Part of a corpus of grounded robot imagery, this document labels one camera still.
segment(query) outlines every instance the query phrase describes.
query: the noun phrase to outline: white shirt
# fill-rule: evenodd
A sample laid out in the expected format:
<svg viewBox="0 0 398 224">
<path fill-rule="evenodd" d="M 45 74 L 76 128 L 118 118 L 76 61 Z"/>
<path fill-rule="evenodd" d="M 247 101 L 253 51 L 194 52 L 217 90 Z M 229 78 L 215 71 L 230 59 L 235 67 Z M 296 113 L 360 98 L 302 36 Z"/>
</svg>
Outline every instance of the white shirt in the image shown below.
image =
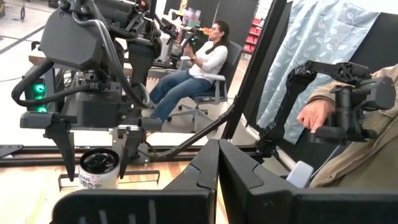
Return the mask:
<svg viewBox="0 0 398 224">
<path fill-rule="evenodd" d="M 189 70 L 189 74 L 195 78 L 204 78 L 209 82 L 213 83 L 214 80 L 205 78 L 204 73 L 218 75 L 221 68 L 223 67 L 226 58 L 228 56 L 228 49 L 225 46 L 218 46 L 210 54 L 206 54 L 206 51 L 213 46 L 213 41 L 206 42 L 197 52 L 197 59 L 203 62 L 202 68 L 194 64 Z"/>
</svg>

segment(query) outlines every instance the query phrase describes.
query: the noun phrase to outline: wooden floor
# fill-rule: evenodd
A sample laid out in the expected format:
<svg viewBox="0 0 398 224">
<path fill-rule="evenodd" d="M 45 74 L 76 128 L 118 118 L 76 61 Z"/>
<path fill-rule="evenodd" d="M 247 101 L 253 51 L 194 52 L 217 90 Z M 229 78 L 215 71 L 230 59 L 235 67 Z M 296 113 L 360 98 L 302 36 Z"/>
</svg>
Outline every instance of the wooden floor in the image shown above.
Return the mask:
<svg viewBox="0 0 398 224">
<path fill-rule="evenodd" d="M 189 162 L 160 162 L 129 167 L 128 170 L 160 170 L 159 184 L 156 175 L 125 177 L 120 189 L 162 189 L 170 183 Z M 77 187 L 58 189 L 58 177 L 65 174 L 62 166 L 19 167 L 0 169 L 0 223 L 1 224 L 46 224 L 50 223 L 52 208 L 58 199 L 78 190 Z M 63 185 L 71 183 L 65 180 Z M 224 224 L 226 212 L 218 191 L 216 223 Z"/>
</svg>

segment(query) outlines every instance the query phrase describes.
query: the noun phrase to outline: tan jacket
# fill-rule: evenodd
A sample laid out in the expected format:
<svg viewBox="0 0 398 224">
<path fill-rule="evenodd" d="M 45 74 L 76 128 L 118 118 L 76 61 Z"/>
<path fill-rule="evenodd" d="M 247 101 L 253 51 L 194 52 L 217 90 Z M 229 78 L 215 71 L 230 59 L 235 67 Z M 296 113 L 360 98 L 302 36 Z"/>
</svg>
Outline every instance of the tan jacket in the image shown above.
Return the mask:
<svg viewBox="0 0 398 224">
<path fill-rule="evenodd" d="M 396 90 L 398 89 L 398 64 L 393 67 L 383 68 L 373 74 L 374 78 L 388 76 L 391 77 Z M 335 102 L 335 95 L 330 90 L 335 85 L 344 85 L 339 82 L 331 82 L 325 86 L 316 89 L 308 102 L 323 98 Z M 333 181 L 349 174 L 358 168 L 362 163 L 373 156 L 389 141 L 398 136 L 398 98 L 393 108 L 387 111 L 374 111 L 365 119 L 363 127 L 365 129 L 373 129 L 379 137 L 368 142 L 354 142 L 339 156 L 329 161 L 324 168 L 312 180 L 310 187 L 326 187 Z"/>
</svg>

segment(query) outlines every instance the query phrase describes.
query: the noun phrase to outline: blue jeans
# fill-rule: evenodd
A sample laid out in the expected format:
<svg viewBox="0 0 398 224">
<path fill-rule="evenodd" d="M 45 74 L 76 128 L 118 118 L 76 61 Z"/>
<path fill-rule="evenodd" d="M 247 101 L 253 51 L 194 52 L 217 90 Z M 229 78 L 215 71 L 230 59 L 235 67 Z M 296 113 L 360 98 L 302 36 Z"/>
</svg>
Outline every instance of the blue jeans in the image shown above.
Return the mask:
<svg viewBox="0 0 398 224">
<path fill-rule="evenodd" d="M 208 80 L 194 78 L 189 71 L 177 71 L 166 75 L 149 93 L 150 100 L 158 104 L 151 118 L 160 118 L 164 123 L 182 98 L 207 91 L 211 86 Z"/>
</svg>

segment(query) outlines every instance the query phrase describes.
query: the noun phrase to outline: person's hand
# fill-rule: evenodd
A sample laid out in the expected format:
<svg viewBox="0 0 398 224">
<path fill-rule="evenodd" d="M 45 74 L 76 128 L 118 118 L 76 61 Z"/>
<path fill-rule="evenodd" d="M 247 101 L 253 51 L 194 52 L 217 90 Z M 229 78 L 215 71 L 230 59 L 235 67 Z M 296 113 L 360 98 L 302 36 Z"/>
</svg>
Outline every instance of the person's hand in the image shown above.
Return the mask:
<svg viewBox="0 0 398 224">
<path fill-rule="evenodd" d="M 192 47 L 189 46 L 189 45 L 186 45 L 186 46 L 185 46 L 184 53 L 185 53 L 188 57 L 190 57 L 190 58 L 192 58 L 193 56 L 195 56 L 195 54 L 193 53 Z"/>
<path fill-rule="evenodd" d="M 327 100 L 314 100 L 307 104 L 298 114 L 297 121 L 314 133 L 335 110 L 332 103 Z"/>
</svg>

